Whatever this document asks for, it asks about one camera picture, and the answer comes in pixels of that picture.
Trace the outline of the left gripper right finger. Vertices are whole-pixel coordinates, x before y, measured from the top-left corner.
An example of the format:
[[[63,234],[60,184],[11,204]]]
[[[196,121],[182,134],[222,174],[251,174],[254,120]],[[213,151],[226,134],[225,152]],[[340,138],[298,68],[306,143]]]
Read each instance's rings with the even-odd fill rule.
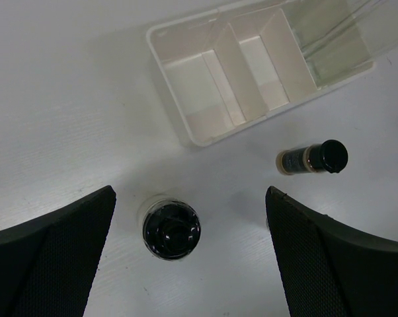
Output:
[[[398,316],[398,242],[268,188],[268,226],[290,316]]]

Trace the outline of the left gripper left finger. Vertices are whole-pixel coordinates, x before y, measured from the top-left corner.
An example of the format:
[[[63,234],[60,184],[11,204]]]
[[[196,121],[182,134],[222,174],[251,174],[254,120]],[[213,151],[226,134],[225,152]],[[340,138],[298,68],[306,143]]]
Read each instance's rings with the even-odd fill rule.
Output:
[[[115,206],[105,186],[0,230],[0,316],[82,316]]]

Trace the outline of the spice jar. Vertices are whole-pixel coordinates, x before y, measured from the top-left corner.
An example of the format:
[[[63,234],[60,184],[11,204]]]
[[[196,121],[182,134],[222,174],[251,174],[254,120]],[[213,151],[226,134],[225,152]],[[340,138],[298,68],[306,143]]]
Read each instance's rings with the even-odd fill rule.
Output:
[[[308,174],[328,172],[338,174],[348,163],[348,151],[337,140],[283,151],[276,157],[276,167],[281,174]]]

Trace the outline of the glass oil bottle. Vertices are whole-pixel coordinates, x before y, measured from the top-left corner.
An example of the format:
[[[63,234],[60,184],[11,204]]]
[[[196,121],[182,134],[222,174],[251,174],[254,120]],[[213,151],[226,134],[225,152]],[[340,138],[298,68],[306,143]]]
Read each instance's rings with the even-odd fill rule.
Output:
[[[315,75],[317,85],[323,87],[365,70],[375,58],[387,52],[372,56],[363,40],[354,32],[310,57],[304,53],[303,56]]]
[[[286,16],[306,57],[354,32],[372,56],[398,46],[398,1],[292,1]]]

